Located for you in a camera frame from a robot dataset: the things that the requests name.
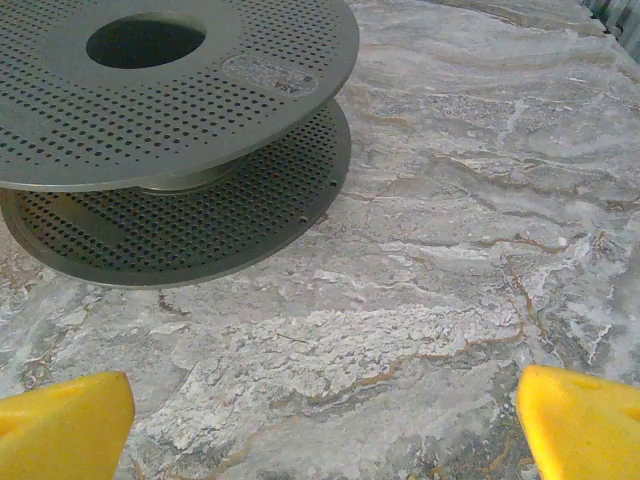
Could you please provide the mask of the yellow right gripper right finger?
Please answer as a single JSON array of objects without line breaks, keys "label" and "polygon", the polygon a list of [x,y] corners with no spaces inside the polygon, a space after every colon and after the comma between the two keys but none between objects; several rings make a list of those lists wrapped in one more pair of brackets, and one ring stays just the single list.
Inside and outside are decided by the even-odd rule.
[{"label": "yellow right gripper right finger", "polygon": [[530,365],[516,400],[542,480],[640,480],[640,388]]}]

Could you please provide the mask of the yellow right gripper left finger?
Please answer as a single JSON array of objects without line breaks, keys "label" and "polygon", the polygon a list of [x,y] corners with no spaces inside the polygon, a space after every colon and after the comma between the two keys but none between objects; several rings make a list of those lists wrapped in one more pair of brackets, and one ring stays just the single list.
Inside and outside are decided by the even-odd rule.
[{"label": "yellow right gripper left finger", "polygon": [[0,399],[0,480],[113,480],[135,404],[123,372]]}]

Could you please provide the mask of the grey perforated cable spool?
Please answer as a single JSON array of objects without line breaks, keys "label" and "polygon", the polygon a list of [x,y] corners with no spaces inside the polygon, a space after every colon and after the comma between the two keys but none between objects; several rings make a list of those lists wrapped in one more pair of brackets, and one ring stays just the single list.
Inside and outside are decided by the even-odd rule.
[{"label": "grey perforated cable spool", "polygon": [[248,267],[337,196],[345,0],[0,0],[0,211],[50,268],[158,288]]}]

